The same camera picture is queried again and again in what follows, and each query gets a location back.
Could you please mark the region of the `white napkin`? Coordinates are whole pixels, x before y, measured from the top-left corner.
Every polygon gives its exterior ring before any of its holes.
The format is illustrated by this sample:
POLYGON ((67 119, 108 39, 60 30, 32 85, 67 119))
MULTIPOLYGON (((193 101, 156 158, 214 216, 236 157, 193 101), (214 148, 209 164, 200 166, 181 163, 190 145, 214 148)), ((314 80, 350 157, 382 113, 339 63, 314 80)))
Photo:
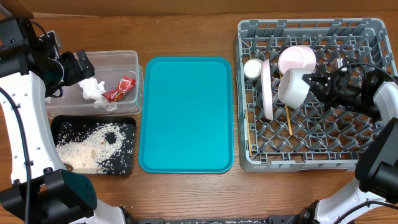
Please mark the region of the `white napkin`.
POLYGON ((117 110, 116 105, 107 105, 107 99, 102 95, 106 92, 104 87, 105 81, 98 82, 96 78, 90 77, 78 82, 83 90, 83 98, 85 100, 94 100, 94 107, 103 107, 106 111, 111 112, 117 110))

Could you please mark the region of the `grey bowl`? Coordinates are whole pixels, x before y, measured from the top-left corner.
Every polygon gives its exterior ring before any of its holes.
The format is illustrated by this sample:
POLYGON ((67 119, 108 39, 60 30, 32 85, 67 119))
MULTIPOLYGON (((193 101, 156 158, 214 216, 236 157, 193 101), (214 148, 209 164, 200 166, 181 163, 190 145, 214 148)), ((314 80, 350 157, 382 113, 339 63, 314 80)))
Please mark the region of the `grey bowl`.
POLYGON ((279 100, 293 109, 301 107, 310 89, 310 85, 302 78, 309 74, 311 71, 306 68, 288 69, 279 83, 279 100))

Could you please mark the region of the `small pink bowl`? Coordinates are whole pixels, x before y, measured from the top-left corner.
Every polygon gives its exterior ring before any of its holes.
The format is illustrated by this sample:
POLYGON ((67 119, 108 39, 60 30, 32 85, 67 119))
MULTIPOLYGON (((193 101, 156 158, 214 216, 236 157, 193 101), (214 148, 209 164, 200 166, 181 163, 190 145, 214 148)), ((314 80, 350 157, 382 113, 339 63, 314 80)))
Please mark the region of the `small pink bowl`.
POLYGON ((278 59, 279 72, 283 75, 290 68, 306 68, 313 72, 317 59, 315 52, 306 45, 295 45, 286 48, 278 59))

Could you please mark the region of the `red foil snack wrapper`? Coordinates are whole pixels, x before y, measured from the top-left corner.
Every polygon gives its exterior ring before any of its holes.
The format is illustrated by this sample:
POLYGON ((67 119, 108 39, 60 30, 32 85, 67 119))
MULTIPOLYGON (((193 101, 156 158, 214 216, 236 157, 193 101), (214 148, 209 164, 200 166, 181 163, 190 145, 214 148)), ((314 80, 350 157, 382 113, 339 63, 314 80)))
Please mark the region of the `red foil snack wrapper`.
POLYGON ((123 76, 114 90, 106 91, 102 94, 108 102, 119 101, 127 92, 129 92, 136 84, 136 80, 127 76, 123 76))

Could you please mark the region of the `large white plate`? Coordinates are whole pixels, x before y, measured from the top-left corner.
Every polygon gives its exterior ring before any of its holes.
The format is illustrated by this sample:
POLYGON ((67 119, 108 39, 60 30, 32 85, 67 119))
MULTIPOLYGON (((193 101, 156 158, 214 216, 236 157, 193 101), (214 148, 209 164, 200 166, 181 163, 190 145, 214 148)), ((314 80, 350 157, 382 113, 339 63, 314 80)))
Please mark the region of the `large white plate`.
POLYGON ((268 120, 273 120, 273 102, 272 102, 272 83, 271 83, 271 67, 269 59, 263 61, 261 70, 261 87, 262 87, 262 107, 264 116, 268 120))

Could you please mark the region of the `cream ceramic cup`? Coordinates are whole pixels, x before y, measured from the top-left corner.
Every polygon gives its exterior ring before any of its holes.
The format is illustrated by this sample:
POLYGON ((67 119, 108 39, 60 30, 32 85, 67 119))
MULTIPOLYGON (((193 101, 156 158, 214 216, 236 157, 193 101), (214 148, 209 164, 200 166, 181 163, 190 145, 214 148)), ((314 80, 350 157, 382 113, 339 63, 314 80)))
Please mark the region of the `cream ceramic cup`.
POLYGON ((258 58, 249 59, 244 64, 244 76, 252 81, 257 80, 261 75, 263 61, 258 58))

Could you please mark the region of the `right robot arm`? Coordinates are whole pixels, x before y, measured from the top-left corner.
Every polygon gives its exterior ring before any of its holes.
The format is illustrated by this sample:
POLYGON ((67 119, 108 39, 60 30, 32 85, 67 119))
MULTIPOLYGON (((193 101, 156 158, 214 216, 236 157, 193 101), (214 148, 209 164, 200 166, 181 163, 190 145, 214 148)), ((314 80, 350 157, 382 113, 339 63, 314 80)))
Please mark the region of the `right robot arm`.
POLYGON ((377 207, 397 208, 397 78, 374 66, 363 72, 364 80, 356 87, 349 83, 355 67, 364 69, 365 63, 349 63, 323 76, 302 72, 300 79, 326 106, 380 119, 384 127, 360 157, 354 179, 289 223, 353 223, 377 207))

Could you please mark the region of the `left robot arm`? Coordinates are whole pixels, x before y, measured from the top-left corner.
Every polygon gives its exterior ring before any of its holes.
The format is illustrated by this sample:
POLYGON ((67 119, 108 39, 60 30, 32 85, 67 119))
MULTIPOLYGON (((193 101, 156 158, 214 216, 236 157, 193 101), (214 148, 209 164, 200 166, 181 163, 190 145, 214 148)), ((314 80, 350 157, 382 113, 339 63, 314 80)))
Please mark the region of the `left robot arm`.
POLYGON ((26 18, 1 21, 1 106, 12 152, 12 185, 1 192, 1 205, 25 223, 133 223, 58 155, 45 100, 95 69, 85 51, 60 53, 55 33, 37 35, 38 27, 26 18))

